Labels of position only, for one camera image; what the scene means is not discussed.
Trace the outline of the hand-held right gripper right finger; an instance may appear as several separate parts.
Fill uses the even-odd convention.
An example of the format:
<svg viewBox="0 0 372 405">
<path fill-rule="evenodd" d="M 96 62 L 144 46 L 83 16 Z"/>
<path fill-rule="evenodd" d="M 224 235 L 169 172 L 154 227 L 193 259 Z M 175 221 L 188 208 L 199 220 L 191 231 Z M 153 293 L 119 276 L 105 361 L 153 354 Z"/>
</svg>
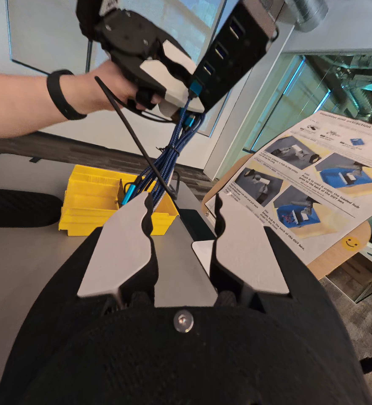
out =
<svg viewBox="0 0 372 405">
<path fill-rule="evenodd" d="M 262 222 L 224 192 L 215 197 L 215 218 L 212 265 L 219 264 L 255 292 L 288 295 Z"/>
</svg>

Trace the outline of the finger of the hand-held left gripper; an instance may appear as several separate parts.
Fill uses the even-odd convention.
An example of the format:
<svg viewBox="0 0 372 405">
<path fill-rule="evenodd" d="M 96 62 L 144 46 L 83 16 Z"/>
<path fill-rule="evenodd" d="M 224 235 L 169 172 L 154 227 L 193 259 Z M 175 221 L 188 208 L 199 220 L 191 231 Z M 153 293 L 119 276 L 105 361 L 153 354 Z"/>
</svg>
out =
<svg viewBox="0 0 372 405">
<path fill-rule="evenodd" d="M 161 74 L 172 77 L 191 77 L 197 65 L 169 40 L 161 44 Z"/>
<path fill-rule="evenodd" d="M 179 109 L 185 107 L 189 98 L 189 89 L 168 71 L 156 71 L 153 78 L 166 89 L 164 99 L 158 104 L 158 109 L 162 116 L 170 118 Z"/>
</svg>

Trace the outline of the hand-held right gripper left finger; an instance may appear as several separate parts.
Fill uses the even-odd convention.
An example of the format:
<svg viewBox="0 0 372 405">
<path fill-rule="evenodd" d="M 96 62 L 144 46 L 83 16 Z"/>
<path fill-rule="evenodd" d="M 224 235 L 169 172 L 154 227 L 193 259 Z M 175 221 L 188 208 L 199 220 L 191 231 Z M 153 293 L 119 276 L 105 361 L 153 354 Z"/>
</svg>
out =
<svg viewBox="0 0 372 405">
<path fill-rule="evenodd" d="M 152 196 L 148 192 L 123 205 L 103 225 L 77 296 L 112 295 L 124 299 L 124 284 L 153 262 Z"/>
</svg>

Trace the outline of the yellow plastic bin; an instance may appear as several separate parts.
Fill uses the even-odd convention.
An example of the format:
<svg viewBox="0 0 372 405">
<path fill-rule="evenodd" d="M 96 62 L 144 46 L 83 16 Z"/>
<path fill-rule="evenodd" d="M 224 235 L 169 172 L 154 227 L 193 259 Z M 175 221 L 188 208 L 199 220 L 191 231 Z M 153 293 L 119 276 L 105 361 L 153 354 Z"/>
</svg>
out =
<svg viewBox="0 0 372 405">
<path fill-rule="evenodd" d="M 114 230 L 132 231 L 147 215 L 151 235 L 164 235 L 179 212 L 165 195 L 153 213 L 151 197 L 144 192 L 124 207 L 119 204 L 137 175 L 76 165 L 68 180 L 58 230 L 68 236 L 89 236 L 96 228 L 114 225 Z"/>
</svg>

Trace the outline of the black usb hub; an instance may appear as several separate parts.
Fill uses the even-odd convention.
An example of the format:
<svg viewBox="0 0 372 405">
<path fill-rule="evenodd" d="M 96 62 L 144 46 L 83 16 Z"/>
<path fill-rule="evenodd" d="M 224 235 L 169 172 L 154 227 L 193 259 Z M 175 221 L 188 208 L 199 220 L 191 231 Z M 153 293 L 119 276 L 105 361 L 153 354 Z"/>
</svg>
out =
<svg viewBox="0 0 372 405">
<path fill-rule="evenodd" d="M 237 2 L 189 80 L 188 111 L 210 111 L 264 57 L 278 35 L 261 1 Z"/>
</svg>

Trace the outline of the person's left forearm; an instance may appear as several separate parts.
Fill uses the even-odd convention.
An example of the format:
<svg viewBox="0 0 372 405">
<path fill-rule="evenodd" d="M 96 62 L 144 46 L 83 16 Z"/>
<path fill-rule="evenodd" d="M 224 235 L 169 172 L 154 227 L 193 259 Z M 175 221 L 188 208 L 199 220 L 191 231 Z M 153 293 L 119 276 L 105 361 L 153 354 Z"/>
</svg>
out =
<svg viewBox="0 0 372 405">
<path fill-rule="evenodd" d="M 42 76 L 0 74 L 0 139 L 67 121 L 52 101 L 46 81 Z"/>
</svg>

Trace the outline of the large glass window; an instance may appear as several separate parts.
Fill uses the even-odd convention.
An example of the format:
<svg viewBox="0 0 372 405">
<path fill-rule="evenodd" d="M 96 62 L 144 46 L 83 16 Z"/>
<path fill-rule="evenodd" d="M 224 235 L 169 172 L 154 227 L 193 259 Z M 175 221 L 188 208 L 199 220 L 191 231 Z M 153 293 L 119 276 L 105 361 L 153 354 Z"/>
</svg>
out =
<svg viewBox="0 0 372 405">
<path fill-rule="evenodd" d="M 168 32 L 198 63 L 214 30 L 236 1 L 121 0 L 108 5 L 141 14 Z M 12 62 L 39 73 L 68 69 L 88 72 L 107 60 L 101 45 L 89 42 L 76 17 L 77 1 L 6 1 Z"/>
</svg>

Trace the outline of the white stand base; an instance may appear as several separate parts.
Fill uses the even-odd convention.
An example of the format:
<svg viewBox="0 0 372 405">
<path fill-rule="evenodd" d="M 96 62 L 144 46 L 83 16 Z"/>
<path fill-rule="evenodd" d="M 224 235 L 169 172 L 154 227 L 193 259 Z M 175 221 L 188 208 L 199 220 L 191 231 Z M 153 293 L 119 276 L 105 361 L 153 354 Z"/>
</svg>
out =
<svg viewBox="0 0 372 405">
<path fill-rule="evenodd" d="M 192 249 L 211 282 L 215 280 L 219 269 L 216 242 L 217 240 L 214 239 L 194 241 L 192 243 Z"/>
</svg>

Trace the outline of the instruction poster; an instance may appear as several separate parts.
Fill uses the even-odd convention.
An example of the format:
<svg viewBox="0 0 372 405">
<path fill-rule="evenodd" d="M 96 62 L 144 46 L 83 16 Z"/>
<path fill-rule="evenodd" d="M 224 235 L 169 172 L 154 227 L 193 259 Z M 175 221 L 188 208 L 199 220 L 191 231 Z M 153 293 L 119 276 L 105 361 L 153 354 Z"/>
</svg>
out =
<svg viewBox="0 0 372 405">
<path fill-rule="evenodd" d="M 223 191 L 309 264 L 372 216 L 372 124 L 318 111 L 255 152 Z"/>
</svg>

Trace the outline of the instruction sheet on stand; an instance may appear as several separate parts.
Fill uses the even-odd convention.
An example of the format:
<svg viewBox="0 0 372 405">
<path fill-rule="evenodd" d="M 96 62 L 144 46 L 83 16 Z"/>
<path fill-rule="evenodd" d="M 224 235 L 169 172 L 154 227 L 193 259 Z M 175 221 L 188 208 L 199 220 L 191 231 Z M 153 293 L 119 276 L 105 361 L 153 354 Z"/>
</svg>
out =
<svg viewBox="0 0 372 405">
<path fill-rule="evenodd" d="M 203 198 L 201 210 L 204 214 L 207 214 L 209 208 L 206 203 L 218 193 L 225 184 L 237 173 L 237 171 L 243 167 L 246 162 L 253 156 L 253 154 L 247 154 L 241 157 L 219 180 L 218 182 L 206 193 Z M 353 235 L 357 237 L 362 243 L 362 250 L 371 236 L 371 226 L 368 220 L 361 223 L 359 226 L 351 230 L 347 235 Z M 345 261 L 353 257 L 359 251 L 348 251 L 342 246 L 342 242 L 338 241 L 329 249 L 327 249 L 323 254 L 313 260 L 307 265 L 309 270 L 314 274 L 314 276 L 321 280 L 323 277 L 329 275 L 336 268 L 338 268 Z"/>
</svg>

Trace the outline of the narrow glass window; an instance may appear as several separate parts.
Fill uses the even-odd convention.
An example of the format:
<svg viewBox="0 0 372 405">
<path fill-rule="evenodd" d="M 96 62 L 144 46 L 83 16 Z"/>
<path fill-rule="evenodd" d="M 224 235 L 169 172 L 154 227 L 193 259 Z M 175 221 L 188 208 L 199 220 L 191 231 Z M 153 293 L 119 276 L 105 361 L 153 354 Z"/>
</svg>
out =
<svg viewBox="0 0 372 405">
<path fill-rule="evenodd" d="M 309 56 L 295 55 L 255 124 L 250 124 L 243 154 L 254 153 L 301 120 L 320 111 L 335 112 L 337 100 Z"/>
</svg>

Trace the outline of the silver ventilation duct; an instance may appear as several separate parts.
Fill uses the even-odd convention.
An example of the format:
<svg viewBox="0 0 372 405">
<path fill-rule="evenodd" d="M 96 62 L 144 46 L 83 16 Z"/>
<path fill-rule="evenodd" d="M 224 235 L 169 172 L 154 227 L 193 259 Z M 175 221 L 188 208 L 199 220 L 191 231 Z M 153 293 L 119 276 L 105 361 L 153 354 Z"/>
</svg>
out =
<svg viewBox="0 0 372 405">
<path fill-rule="evenodd" d="M 302 33 L 318 27 L 329 11 L 324 0 L 284 0 L 283 4 L 287 5 L 294 18 L 294 29 Z"/>
</svg>

